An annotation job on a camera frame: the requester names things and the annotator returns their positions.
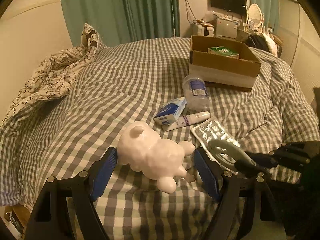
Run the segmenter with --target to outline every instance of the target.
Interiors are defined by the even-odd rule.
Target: tube
[[[185,127],[188,125],[192,125],[194,123],[203,122],[210,118],[210,112],[201,112],[196,114],[190,114],[190,115],[184,115],[179,117],[176,122],[169,124],[169,125],[163,125],[162,129],[167,132],[173,129],[177,129],[180,127]]]

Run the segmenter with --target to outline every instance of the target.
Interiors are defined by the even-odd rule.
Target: checkered blanket
[[[18,129],[4,132],[2,127],[0,163],[6,171],[13,169],[19,182],[5,172],[1,182],[18,184],[20,194],[11,198],[1,187],[0,205],[20,201],[31,210],[47,177],[70,178],[88,169],[108,147],[117,146],[121,132],[135,120],[149,123],[162,138],[199,145],[190,133],[193,126],[163,132],[152,120],[166,101],[183,96],[189,42],[158,38],[114,48],[98,42],[95,61],[82,69],[67,96],[34,106],[28,118],[23,111],[16,114],[11,125],[24,123]],[[318,119],[287,63],[267,52],[252,51],[262,62],[252,91],[208,88],[211,113],[244,150],[266,153],[282,142],[319,140]],[[8,142],[14,140],[12,148]],[[20,159],[10,166],[6,160],[15,155]],[[186,163],[192,166],[192,159]],[[109,237],[198,239],[217,204],[202,189],[195,169],[188,172],[196,181],[177,180],[176,192],[168,195],[141,172],[116,166],[95,202]],[[275,173],[278,179],[295,180],[294,173],[281,167]]]

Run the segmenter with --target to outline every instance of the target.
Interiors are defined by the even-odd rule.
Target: screw
[[[231,176],[232,176],[232,172],[231,172],[231,171],[224,171],[223,174],[224,174],[226,177],[231,177]]]
[[[258,176],[257,181],[262,183],[262,182],[264,182],[264,179],[263,179],[263,177]]]
[[[47,182],[53,182],[54,181],[54,176],[50,176],[49,178],[47,178]]]
[[[86,177],[88,175],[88,172],[87,171],[81,171],[81,172],[79,172],[79,176],[81,177],[81,178],[84,178],[84,177]]]

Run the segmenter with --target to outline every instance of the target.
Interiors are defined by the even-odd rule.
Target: green box
[[[225,57],[239,58],[239,53],[223,46],[208,48],[208,53],[221,55]]]

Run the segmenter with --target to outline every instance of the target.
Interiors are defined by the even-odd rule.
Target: blue gripper pad
[[[106,189],[111,174],[117,165],[118,154],[117,150],[113,147],[109,147],[103,157],[92,164],[90,167],[90,177],[92,181],[92,192],[90,199],[92,202],[96,201],[98,197],[101,197]]]
[[[219,202],[221,200],[221,194],[219,192],[217,179],[211,172],[209,166],[205,162],[204,158],[201,156],[198,149],[196,149],[194,153],[194,162],[202,179],[203,188],[207,191],[210,197]]]

